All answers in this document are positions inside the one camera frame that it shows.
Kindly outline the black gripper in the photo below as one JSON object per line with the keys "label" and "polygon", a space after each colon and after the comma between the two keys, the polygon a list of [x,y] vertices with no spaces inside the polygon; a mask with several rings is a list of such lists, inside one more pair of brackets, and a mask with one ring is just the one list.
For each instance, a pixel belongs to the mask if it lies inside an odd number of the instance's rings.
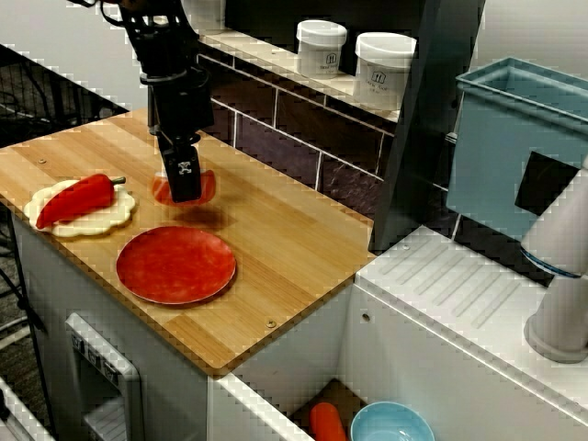
{"label": "black gripper", "polygon": [[200,165],[193,144],[198,132],[214,123],[209,75],[159,78],[148,84],[152,93],[153,131],[175,203],[201,197]]}

